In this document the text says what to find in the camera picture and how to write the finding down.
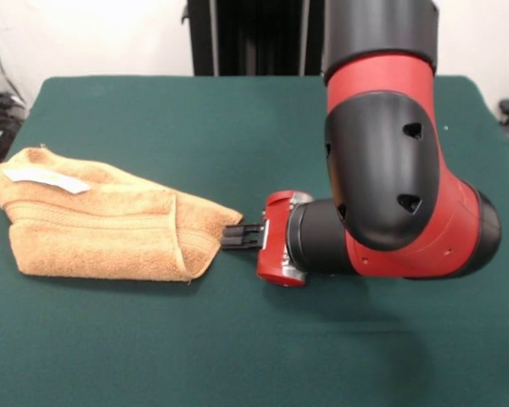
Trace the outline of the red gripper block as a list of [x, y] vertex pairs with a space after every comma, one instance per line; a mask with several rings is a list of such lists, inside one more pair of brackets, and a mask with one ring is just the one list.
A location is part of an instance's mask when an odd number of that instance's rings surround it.
[[[257, 276], [283, 287], [303, 287], [306, 273], [299, 270], [287, 246], [288, 219], [299, 206], [313, 201], [306, 192], [286, 190], [272, 193], [266, 200], [261, 224], [226, 226], [223, 250], [260, 250]], [[263, 231], [263, 239], [247, 237]]]

